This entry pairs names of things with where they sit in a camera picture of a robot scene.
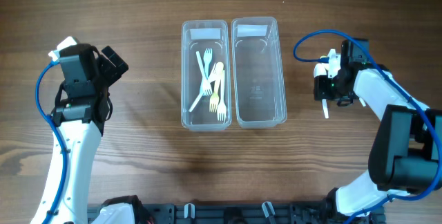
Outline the white spoon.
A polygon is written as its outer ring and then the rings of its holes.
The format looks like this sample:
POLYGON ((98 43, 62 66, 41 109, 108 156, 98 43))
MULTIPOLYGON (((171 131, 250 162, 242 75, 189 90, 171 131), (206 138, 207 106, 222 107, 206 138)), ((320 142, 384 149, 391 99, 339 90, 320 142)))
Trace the white spoon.
POLYGON ((364 99, 363 98, 359 98, 359 102, 361 103, 361 105, 363 106, 363 107, 366 107, 366 103, 365 103, 365 101, 364 101, 364 99))
MULTIPOLYGON (((317 79, 321 75, 327 75, 327 70, 323 64, 317 64, 314 68, 314 78, 317 79)), ((329 111, 327 107, 327 100, 322 99, 322 107, 323 107, 323 113, 326 119, 329 118, 329 111)))

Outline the light blue plastic fork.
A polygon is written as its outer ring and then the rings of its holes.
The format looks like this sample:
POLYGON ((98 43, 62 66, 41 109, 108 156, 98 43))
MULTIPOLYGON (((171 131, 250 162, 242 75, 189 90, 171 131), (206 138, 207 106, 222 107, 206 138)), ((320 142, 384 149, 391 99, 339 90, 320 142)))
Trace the light blue plastic fork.
POLYGON ((203 56, 204 72, 205 72, 205 75, 207 76, 207 79, 209 78, 209 65, 212 61, 212 57, 213 57, 213 49, 207 48, 205 50, 204 56, 203 56))

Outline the white fork handle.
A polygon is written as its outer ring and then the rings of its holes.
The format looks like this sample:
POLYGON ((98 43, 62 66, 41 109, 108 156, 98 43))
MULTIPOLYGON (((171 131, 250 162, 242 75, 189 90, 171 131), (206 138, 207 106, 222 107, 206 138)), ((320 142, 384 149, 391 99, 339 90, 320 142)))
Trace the white fork handle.
POLYGON ((199 51, 196 52, 196 57, 197 57, 198 66, 200 68, 200 72, 202 75, 200 92, 202 95, 205 95, 205 96, 212 95, 211 84, 209 83, 207 76, 205 75, 204 66, 203 66, 202 58, 200 56, 199 51))

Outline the white fork diagonal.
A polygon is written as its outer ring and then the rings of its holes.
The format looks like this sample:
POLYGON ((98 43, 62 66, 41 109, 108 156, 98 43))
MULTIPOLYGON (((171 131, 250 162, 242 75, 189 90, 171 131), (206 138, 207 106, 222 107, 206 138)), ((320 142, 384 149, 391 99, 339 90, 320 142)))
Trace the white fork diagonal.
POLYGON ((227 107, 224 102, 224 93, 225 93, 225 70, 222 71, 220 78, 220 102, 218 104, 217 109, 217 117, 219 121, 224 122, 227 116, 227 107))

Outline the white fork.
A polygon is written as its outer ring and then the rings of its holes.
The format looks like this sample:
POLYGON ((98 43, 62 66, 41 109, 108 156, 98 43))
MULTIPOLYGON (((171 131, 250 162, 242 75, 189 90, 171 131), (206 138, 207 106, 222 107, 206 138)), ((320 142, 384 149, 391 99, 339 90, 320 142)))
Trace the white fork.
MULTIPOLYGON (((214 82, 210 82, 210 84, 211 84, 211 89, 212 89, 212 93, 213 93, 214 82)), ((193 109, 197 106, 198 102, 201 100, 201 98, 203 96, 205 96, 205 95, 202 95, 201 92, 199 92, 198 96, 196 97, 196 99, 192 103, 192 105, 191 105, 191 107, 189 109, 189 112, 193 111, 193 109)))

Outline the yellow plastic fork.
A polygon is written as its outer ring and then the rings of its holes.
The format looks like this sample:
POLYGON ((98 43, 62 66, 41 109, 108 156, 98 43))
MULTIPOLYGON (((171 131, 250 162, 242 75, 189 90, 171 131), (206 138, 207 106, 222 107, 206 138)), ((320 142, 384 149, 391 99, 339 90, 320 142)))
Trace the yellow plastic fork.
POLYGON ((220 77, 222 75, 223 70, 224 70, 224 64, 222 62, 217 62, 214 65, 211 74, 209 76, 209 81, 214 82, 213 93, 209 100, 209 111, 212 113, 215 113, 218 108, 218 102, 220 99, 218 91, 220 87, 220 80, 221 80, 220 77))

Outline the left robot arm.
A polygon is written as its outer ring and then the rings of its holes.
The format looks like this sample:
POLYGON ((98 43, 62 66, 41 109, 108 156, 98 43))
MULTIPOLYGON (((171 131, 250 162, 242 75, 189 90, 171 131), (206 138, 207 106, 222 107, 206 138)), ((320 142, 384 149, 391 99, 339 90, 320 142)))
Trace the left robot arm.
POLYGON ((35 104, 53 134, 52 158, 44 192, 33 223, 87 223, 92 166, 113 113, 109 87, 128 70, 128 64, 110 47, 98 50, 67 37, 49 52, 43 72, 61 66, 64 80, 55 106, 45 113, 36 83, 35 104))

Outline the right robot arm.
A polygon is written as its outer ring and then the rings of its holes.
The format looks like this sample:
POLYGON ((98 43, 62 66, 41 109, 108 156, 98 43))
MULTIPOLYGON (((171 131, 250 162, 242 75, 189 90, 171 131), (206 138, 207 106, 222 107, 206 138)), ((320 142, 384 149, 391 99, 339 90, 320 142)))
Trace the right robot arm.
POLYGON ((366 55, 366 39, 345 40, 341 51, 330 50, 326 63, 314 68, 314 98, 324 109, 328 101, 368 105, 381 121, 368 159, 368 169, 330 194, 336 216, 371 214, 382 200, 418 196, 436 179, 439 155, 431 130, 441 133, 441 111, 415 100, 382 64, 366 55))

